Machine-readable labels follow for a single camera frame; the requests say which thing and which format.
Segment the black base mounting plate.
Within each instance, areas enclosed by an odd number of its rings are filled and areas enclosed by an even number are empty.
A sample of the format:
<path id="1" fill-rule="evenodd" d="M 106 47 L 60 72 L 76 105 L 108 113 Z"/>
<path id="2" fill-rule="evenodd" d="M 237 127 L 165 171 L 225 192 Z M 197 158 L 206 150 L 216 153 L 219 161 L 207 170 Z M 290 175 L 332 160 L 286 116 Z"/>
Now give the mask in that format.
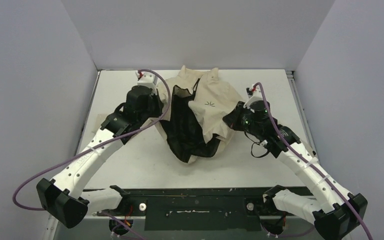
<path id="1" fill-rule="evenodd" d="M 103 213 L 144 220 L 146 231 L 280 231 L 287 213 L 264 206 L 266 187 L 128 189 L 115 209 Z"/>

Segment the beige zip jacket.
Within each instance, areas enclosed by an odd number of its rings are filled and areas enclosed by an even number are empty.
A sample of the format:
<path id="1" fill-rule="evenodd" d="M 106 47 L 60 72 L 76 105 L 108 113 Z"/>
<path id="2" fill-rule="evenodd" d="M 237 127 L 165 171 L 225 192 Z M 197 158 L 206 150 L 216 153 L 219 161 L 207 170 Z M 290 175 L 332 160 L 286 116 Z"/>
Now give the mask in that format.
<path id="1" fill-rule="evenodd" d="M 168 112 L 155 127 L 180 162 L 192 164 L 225 150 L 235 132 L 223 117 L 243 98 L 229 82 L 219 78 L 217 67 L 200 71 L 183 66 L 156 89 Z"/>

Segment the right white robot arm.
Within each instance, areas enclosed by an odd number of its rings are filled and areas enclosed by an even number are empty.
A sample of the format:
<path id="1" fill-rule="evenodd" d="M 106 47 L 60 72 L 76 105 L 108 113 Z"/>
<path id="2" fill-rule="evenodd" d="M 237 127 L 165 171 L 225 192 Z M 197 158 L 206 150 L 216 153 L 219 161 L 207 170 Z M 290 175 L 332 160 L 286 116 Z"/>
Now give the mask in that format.
<path id="1" fill-rule="evenodd" d="M 273 157 L 287 166 L 310 191 L 313 198 L 276 185 L 263 193 L 263 207 L 269 214 L 287 212 L 312 224 L 325 240 L 341 240 L 358 226 L 368 206 L 360 193 L 341 186 L 306 149 L 303 141 L 287 126 L 271 116 L 269 104 L 258 100 L 246 107 L 238 102 L 222 118 L 232 130 L 256 137 Z"/>

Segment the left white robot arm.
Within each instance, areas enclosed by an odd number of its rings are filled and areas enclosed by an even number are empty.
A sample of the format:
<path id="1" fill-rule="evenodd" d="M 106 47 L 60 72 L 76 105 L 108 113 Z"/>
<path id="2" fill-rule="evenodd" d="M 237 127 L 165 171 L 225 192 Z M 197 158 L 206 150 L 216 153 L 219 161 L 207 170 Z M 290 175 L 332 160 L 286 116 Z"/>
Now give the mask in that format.
<path id="1" fill-rule="evenodd" d="M 163 103 L 155 87 L 137 85 L 127 92 L 126 101 L 109 114 L 89 144 L 60 173 L 41 179 L 36 190 L 44 210 L 68 229 L 86 215 L 112 210 L 125 214 L 130 202 L 117 186 L 84 192 L 87 183 L 106 160 L 125 145 L 149 118 L 163 113 Z"/>

